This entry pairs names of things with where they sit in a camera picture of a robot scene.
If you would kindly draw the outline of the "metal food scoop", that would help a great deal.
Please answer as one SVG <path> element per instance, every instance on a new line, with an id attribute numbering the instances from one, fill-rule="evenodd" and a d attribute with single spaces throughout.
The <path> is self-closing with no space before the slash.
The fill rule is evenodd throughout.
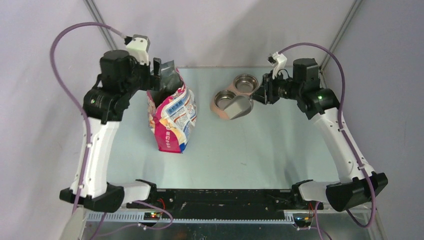
<path id="1" fill-rule="evenodd" d="M 254 108 L 255 100 L 248 95 L 237 95 L 223 110 L 230 120 L 248 115 Z"/>

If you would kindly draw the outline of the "pet food bag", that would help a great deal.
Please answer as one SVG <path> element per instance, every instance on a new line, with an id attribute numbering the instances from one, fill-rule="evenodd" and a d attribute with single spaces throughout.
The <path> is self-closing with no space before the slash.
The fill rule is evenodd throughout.
<path id="1" fill-rule="evenodd" d="M 149 90 L 148 122 L 159 151 L 182 153 L 197 119 L 196 99 L 187 87 L 175 61 L 160 67 L 159 91 Z"/>

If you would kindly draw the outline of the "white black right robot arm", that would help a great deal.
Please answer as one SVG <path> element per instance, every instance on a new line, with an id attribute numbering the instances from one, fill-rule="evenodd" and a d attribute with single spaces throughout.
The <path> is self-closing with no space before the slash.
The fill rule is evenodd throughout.
<path id="1" fill-rule="evenodd" d="M 385 173 L 377 173 L 362 155 L 347 128 L 344 117 L 338 116 L 340 102 L 329 88 L 321 87 L 319 66 L 314 58 L 293 62 L 292 76 L 284 77 L 286 60 L 269 59 L 273 70 L 262 76 L 262 83 L 252 98 L 264 105 L 279 99 L 294 100 L 301 112 L 319 130 L 331 154 L 338 182 L 304 180 L 296 183 L 291 204 L 304 209 L 311 201 L 328 203 L 343 212 L 370 202 L 387 185 Z"/>

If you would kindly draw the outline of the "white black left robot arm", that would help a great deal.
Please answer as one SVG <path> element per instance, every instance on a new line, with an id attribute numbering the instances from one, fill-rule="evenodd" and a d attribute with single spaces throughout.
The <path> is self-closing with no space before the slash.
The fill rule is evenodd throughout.
<path id="1" fill-rule="evenodd" d="M 122 205 L 138 200 L 153 208 L 158 194 L 151 184 L 136 180 L 114 185 L 107 181 L 113 141 L 124 111 L 137 91 L 160 88 L 162 60 L 138 60 L 126 50 L 110 50 L 99 60 L 100 74 L 85 94 L 82 104 L 84 133 L 76 179 L 59 192 L 60 200 L 95 212 L 114 213 Z"/>

